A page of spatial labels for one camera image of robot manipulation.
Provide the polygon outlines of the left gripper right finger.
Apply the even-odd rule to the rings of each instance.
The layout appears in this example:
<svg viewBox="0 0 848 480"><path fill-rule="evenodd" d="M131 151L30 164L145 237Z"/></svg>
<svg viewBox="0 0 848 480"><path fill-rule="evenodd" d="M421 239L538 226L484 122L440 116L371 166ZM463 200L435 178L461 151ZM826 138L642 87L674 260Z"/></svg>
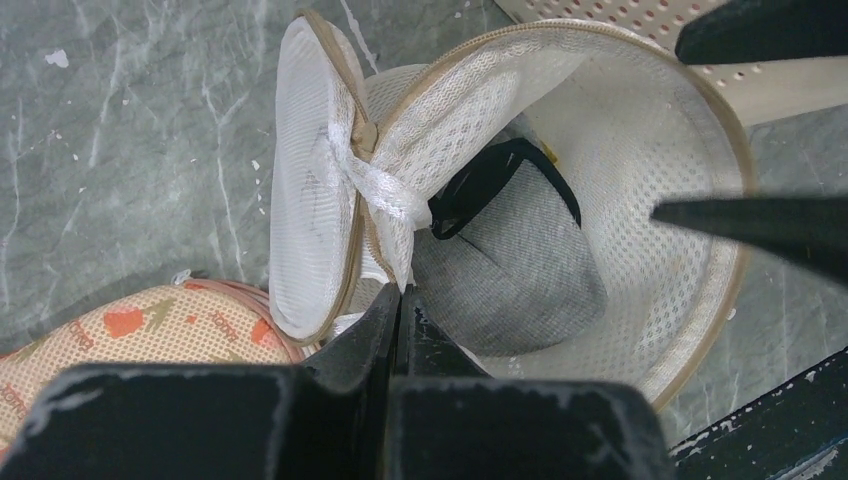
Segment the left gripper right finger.
<svg viewBox="0 0 848 480"><path fill-rule="evenodd" d="M598 381L487 375L426 312L401 301L387 394L388 479L672 479L642 394Z"/></svg>

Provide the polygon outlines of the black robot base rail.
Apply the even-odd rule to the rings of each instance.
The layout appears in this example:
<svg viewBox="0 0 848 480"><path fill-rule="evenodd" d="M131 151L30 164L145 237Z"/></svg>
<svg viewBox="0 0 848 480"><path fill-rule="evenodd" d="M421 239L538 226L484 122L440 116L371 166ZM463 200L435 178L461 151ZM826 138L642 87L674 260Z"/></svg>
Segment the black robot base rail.
<svg viewBox="0 0 848 480"><path fill-rule="evenodd" d="M679 479L845 479L842 349L670 451Z"/></svg>

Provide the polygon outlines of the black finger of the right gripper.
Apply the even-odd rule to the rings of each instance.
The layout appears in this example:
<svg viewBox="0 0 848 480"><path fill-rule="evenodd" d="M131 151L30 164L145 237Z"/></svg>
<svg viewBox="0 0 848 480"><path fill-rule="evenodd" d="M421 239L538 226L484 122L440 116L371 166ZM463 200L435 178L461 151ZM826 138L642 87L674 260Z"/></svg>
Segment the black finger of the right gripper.
<svg viewBox="0 0 848 480"><path fill-rule="evenodd" d="M847 2L728 1L688 22L674 53L685 65L845 56Z"/></svg>
<svg viewBox="0 0 848 480"><path fill-rule="evenodd" d="M847 284L845 196L665 200L651 218L758 248Z"/></svg>

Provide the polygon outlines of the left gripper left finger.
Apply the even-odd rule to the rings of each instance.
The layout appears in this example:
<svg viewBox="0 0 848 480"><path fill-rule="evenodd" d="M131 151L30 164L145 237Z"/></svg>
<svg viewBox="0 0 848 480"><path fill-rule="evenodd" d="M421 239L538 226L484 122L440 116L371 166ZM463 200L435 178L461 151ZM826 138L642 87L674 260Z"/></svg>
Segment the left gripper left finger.
<svg viewBox="0 0 848 480"><path fill-rule="evenodd" d="M401 295L295 365L94 363L37 397L5 479L378 479Z"/></svg>

